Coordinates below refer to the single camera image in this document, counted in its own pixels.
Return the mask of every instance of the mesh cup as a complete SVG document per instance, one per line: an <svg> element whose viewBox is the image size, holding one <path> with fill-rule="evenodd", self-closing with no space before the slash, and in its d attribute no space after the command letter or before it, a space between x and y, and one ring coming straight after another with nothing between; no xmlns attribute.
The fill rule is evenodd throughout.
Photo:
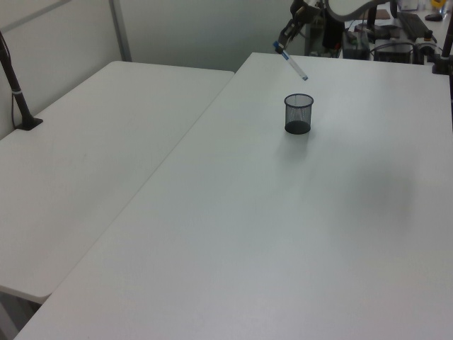
<svg viewBox="0 0 453 340"><path fill-rule="evenodd" d="M285 130L294 135L307 133L311 129L311 106L314 99L306 94L296 93L285 98Z"/></svg>

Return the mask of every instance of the black cable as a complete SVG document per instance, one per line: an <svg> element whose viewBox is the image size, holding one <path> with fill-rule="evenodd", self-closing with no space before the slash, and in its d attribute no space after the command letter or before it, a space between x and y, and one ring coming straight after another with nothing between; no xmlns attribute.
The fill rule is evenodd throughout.
<svg viewBox="0 0 453 340"><path fill-rule="evenodd" d="M324 34L326 34L327 17L326 17L326 7L324 6L324 1L322 1L322 0L321 0L321 7L323 8L323 36L324 36Z"/></svg>
<svg viewBox="0 0 453 340"><path fill-rule="evenodd" d="M377 51L377 50L380 50L382 48L386 48L386 47L391 47L391 46L397 46L397 45L410 45L412 47L414 47L415 45L411 42L393 42L393 43L389 43L389 44L384 44L384 45L380 45L378 47L375 47L373 48L371 51L369 51L370 53L373 53L374 51Z"/></svg>
<svg viewBox="0 0 453 340"><path fill-rule="evenodd" d="M362 28L363 28L364 23L365 23L365 15L364 15L363 18L362 18ZM358 51L358 50L359 50L359 42L358 42L358 40L357 40L357 44L356 44L356 46L355 46L355 53L356 53L356 54L357 54L357 51Z"/></svg>
<svg viewBox="0 0 453 340"><path fill-rule="evenodd" d="M436 44L430 44L430 43L427 43L427 42L424 42L424 43L422 42L421 44L419 44L419 46L421 46L421 47L426 46L426 45L436 47L439 50L441 50L442 52L444 52L444 50L441 47L437 46Z"/></svg>
<svg viewBox="0 0 453 340"><path fill-rule="evenodd" d="M353 25L353 23L354 23L354 22L355 22L355 20L353 20L353 21L352 21L352 23L351 23L351 24L349 25L348 29L347 29L347 30L345 30L345 32L346 32L346 33L348 33L348 32L349 32L349 30L351 29L351 27L352 27L352 25Z"/></svg>

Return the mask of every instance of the pen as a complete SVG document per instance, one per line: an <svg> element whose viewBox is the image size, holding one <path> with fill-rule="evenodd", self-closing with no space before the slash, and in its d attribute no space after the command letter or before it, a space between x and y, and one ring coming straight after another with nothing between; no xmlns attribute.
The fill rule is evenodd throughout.
<svg viewBox="0 0 453 340"><path fill-rule="evenodd" d="M273 43L274 47L278 47L278 42L275 41ZM300 66L294 61L294 59L291 58L291 56L285 51L282 51L282 56L286 59L286 61L292 66L292 68L297 72L297 74L303 79L307 80L308 76L305 74L304 71L300 68Z"/></svg>

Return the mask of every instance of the table top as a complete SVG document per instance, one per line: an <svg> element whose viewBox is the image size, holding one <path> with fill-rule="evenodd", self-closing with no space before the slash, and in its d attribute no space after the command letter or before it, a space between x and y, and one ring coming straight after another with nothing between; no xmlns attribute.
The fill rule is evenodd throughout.
<svg viewBox="0 0 453 340"><path fill-rule="evenodd" d="M452 338L448 77L294 59L248 58L17 340Z"/></svg>
<svg viewBox="0 0 453 340"><path fill-rule="evenodd" d="M232 78L113 62L0 142L0 291L43 302Z"/></svg>

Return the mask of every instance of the electronic equipment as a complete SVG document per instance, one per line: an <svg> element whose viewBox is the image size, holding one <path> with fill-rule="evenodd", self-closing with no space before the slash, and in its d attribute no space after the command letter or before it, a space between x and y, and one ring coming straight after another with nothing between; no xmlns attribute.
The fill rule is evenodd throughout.
<svg viewBox="0 0 453 340"><path fill-rule="evenodd" d="M425 32L429 30L417 14L400 12L398 13L398 19L400 20L408 39L412 41L415 41L417 38L425 37Z"/></svg>
<svg viewBox="0 0 453 340"><path fill-rule="evenodd" d="M342 46L345 59L369 59L369 42L365 32L343 33Z"/></svg>
<svg viewBox="0 0 453 340"><path fill-rule="evenodd" d="M376 40L374 47L375 62L411 63L412 46L398 44L392 40Z"/></svg>

